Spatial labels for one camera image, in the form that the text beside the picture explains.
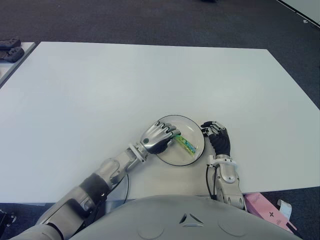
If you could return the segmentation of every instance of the logo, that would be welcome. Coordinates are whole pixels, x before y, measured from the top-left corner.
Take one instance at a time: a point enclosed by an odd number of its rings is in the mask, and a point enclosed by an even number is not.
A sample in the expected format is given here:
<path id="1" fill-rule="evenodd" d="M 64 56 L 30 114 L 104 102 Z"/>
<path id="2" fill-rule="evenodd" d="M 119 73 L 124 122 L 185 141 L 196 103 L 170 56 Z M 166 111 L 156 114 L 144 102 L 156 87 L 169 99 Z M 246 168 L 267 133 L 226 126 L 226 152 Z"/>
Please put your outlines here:
<path id="1" fill-rule="evenodd" d="M 189 213 L 189 215 L 185 213 L 182 216 L 179 224 L 182 225 L 182 227 L 203 227 L 204 226 L 204 222 L 201 221 L 199 218 L 195 217 L 194 215 L 192 215 L 191 213 Z"/>

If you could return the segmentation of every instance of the robot forearm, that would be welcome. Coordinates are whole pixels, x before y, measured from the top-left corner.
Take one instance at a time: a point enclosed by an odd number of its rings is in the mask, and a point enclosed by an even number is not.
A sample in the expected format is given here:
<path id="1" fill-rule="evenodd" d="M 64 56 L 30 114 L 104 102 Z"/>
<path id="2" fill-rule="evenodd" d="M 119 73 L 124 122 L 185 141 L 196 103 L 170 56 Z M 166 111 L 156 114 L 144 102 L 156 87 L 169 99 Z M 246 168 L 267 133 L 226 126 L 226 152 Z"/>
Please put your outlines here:
<path id="1" fill-rule="evenodd" d="M 61 200 L 49 208 L 37 221 L 12 240 L 67 240 L 85 227 L 84 221 L 99 203 L 107 199 L 113 188 L 147 155 L 161 153 L 168 142 L 179 134 L 174 126 L 154 123 L 141 137 L 140 142 L 118 156 L 105 160 L 99 169 L 73 188 Z"/>

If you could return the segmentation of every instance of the white bracket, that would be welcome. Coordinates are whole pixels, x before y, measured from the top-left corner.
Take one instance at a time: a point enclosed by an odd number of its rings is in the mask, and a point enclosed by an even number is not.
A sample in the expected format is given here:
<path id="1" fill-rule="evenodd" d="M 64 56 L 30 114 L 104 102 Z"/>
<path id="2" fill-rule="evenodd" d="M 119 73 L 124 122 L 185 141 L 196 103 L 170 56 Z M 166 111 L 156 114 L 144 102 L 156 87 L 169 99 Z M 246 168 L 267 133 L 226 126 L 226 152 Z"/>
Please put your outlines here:
<path id="1" fill-rule="evenodd" d="M 232 165 L 235 168 L 237 168 L 236 161 L 232 160 L 232 158 L 217 158 L 214 159 L 213 155 L 208 156 L 208 162 L 207 162 L 209 168 L 217 167 L 220 164 L 226 164 L 226 165 Z"/>

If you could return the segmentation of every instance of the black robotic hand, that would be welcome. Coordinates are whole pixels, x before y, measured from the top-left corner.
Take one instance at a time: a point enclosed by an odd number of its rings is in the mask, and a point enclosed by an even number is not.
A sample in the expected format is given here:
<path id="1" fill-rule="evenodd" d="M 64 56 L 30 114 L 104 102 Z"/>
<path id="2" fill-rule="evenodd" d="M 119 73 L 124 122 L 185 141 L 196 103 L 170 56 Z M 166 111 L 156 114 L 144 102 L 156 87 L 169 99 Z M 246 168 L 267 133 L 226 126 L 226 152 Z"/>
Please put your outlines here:
<path id="1" fill-rule="evenodd" d="M 231 146 L 227 129 L 217 121 L 207 121 L 201 127 L 203 134 L 209 138 L 215 154 L 230 157 Z"/>

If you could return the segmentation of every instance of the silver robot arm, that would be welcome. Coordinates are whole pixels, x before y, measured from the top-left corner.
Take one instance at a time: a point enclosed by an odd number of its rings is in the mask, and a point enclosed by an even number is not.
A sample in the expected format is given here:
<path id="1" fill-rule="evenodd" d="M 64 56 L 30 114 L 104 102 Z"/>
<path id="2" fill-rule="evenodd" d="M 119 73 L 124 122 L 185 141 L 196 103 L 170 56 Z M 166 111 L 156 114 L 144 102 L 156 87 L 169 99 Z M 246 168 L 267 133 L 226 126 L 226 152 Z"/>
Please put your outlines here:
<path id="1" fill-rule="evenodd" d="M 215 150 L 215 156 L 209 155 L 207 163 L 208 168 L 215 168 L 212 180 L 216 195 L 211 196 L 210 193 L 211 198 L 247 210 L 244 196 L 239 188 L 237 164 L 230 155 L 231 145 L 227 129 L 217 121 L 207 121 L 201 127 Z"/>
<path id="2" fill-rule="evenodd" d="M 12 240 L 68 240 L 85 228 L 85 220 L 93 210 L 107 199 L 108 194 L 138 164 L 147 160 L 148 154 L 163 152 L 168 142 L 180 131 L 164 122 L 155 122 L 136 144 L 118 156 L 105 160 L 99 169 L 73 188 L 49 208 L 36 225 Z"/>

